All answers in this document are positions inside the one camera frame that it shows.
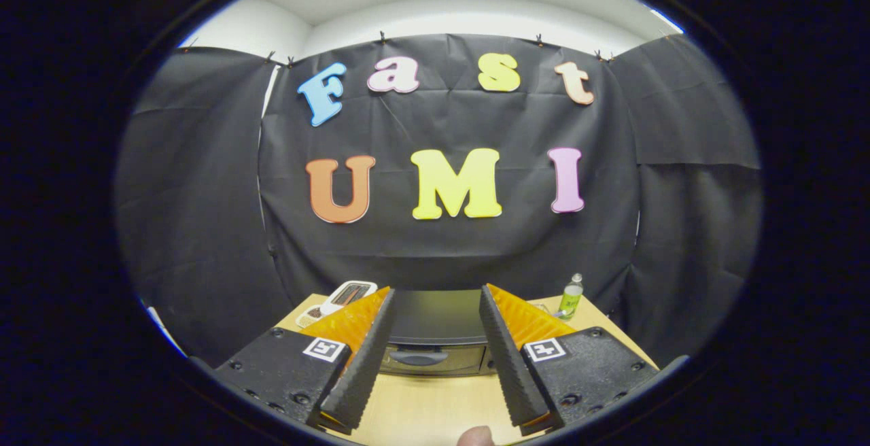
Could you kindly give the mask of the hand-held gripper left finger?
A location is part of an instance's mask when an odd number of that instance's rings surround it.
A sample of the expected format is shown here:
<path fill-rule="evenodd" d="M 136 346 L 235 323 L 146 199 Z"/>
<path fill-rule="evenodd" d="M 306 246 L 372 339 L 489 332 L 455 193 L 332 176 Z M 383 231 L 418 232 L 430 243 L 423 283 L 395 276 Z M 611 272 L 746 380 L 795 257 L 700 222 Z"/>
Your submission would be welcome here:
<path fill-rule="evenodd" d="M 230 390 L 313 428 L 360 425 L 396 316 L 385 287 L 299 332 L 266 331 L 215 370 Z"/>

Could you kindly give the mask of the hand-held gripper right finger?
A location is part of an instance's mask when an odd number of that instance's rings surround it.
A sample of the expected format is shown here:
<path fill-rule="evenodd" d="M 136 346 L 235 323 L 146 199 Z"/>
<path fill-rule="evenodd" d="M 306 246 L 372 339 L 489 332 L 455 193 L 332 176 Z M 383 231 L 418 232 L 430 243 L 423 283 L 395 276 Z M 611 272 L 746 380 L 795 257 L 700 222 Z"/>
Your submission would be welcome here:
<path fill-rule="evenodd" d="M 510 421 L 522 433 L 587 422 L 658 377 L 605 328 L 576 330 L 494 285 L 482 287 L 479 313 Z"/>

